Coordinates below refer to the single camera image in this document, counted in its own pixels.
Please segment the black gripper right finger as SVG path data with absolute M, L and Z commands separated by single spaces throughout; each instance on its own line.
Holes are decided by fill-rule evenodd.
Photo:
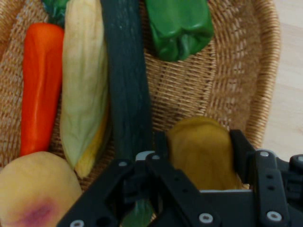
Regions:
M 303 157 L 288 162 L 274 152 L 256 150 L 240 130 L 231 130 L 234 166 L 255 193 L 258 227 L 303 225 Z

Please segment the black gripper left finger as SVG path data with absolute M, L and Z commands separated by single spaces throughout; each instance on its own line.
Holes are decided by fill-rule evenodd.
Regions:
M 168 161 L 164 132 L 155 151 L 115 159 L 59 221 L 61 227 L 219 227 L 221 218 Z

